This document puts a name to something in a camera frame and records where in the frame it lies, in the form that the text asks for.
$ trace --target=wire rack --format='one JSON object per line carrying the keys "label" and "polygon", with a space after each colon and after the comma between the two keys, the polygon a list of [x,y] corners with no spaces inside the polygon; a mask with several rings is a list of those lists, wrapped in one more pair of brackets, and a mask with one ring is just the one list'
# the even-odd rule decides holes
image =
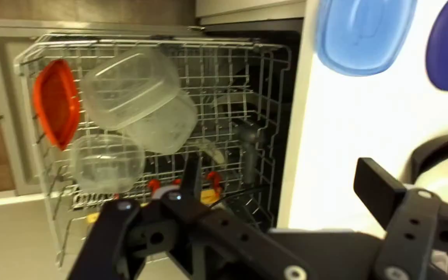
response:
{"label": "wire rack", "polygon": [[[146,169],[140,175],[129,198],[148,204],[151,194],[148,183],[159,180],[169,186],[182,176],[190,153],[202,155],[204,189],[208,172],[222,176],[224,209],[257,228],[274,225],[271,214],[272,186],[275,175],[274,148],[281,124],[283,77],[291,69],[289,50],[275,44],[253,44],[249,41],[218,40],[169,40],[151,41],[115,36],[51,35],[40,38],[33,47],[15,58],[15,74],[20,77],[25,114],[28,119],[33,155],[37,166],[42,192],[53,237],[57,245],[57,265],[70,267],[84,243],[90,225],[87,218],[115,195],[84,194],[71,176],[70,148],[59,152],[48,144],[31,106],[31,91],[40,71],[54,60],[65,60],[73,71],[75,83],[98,64],[109,61],[135,47],[159,47],[177,68],[182,89],[197,108],[197,127],[185,147],[171,156],[146,153]],[[255,145],[255,183],[243,184],[243,144],[236,138],[238,124],[247,124],[263,133],[264,144]],[[76,139],[92,134],[123,134],[96,127],[81,111]],[[205,142],[218,148],[225,164],[215,164],[197,144]]]}

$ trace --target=dishwasher rack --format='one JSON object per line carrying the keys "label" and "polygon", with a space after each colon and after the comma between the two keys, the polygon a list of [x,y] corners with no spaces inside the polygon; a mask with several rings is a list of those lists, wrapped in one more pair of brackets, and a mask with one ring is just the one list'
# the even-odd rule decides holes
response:
{"label": "dishwasher rack", "polygon": [[[171,156],[146,153],[146,169],[127,198],[148,204],[148,183],[159,180],[169,186],[182,176],[190,153],[202,156],[202,189],[208,189],[205,175],[218,172],[222,178],[222,200],[215,204],[230,211],[249,225],[267,229],[274,225],[271,204],[277,175],[275,142],[285,111],[281,97],[285,75],[291,71],[291,52],[285,46],[257,44],[247,40],[146,40],[132,35],[48,35],[20,54],[14,61],[23,89],[23,110],[34,162],[45,195],[51,232],[57,245],[57,265],[70,268],[90,228],[90,220],[103,203],[117,195],[82,194],[70,172],[70,148],[59,152],[45,139],[31,105],[33,83],[40,71],[54,60],[65,60],[78,85],[87,72],[135,47],[159,47],[176,66],[182,89],[197,108],[197,125],[185,147]],[[253,184],[244,184],[244,148],[236,136],[239,124],[258,128],[263,144],[258,155]],[[81,111],[75,139],[90,134],[123,134],[96,127]],[[202,153],[202,144],[211,144],[224,158],[216,164]]]}

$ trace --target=red plate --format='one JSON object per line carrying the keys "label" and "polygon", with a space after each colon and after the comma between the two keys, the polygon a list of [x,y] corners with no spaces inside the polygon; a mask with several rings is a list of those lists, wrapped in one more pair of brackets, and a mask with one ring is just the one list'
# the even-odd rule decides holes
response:
{"label": "red plate", "polygon": [[79,125],[79,96],[64,60],[50,63],[37,77],[34,110],[51,145],[65,150]]}

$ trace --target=dishwasher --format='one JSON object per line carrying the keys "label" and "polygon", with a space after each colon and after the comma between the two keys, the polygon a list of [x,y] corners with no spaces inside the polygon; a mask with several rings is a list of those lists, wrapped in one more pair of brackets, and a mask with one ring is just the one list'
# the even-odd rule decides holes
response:
{"label": "dishwasher", "polygon": [[[151,201],[149,183],[155,180],[162,186],[171,186],[180,180],[185,159],[197,153],[202,159],[202,190],[211,187],[208,173],[221,176],[222,197],[210,208],[222,208],[261,231],[277,223],[297,38],[288,40],[285,33],[236,38],[225,32],[211,38],[50,33],[36,40],[14,60],[14,74],[22,88],[31,155],[57,248],[56,265],[64,271],[75,264],[101,206],[118,197],[81,192],[70,172],[73,142],[64,152],[48,144],[33,108],[33,85],[48,63],[64,60],[73,72],[81,97],[81,80],[92,69],[138,47],[157,47],[171,60],[180,88],[196,105],[197,125],[177,153],[146,153],[145,172],[124,198],[146,206]],[[84,110],[79,116],[76,136],[118,134],[101,130]],[[225,164],[216,164],[194,145],[201,142],[211,144]]]}

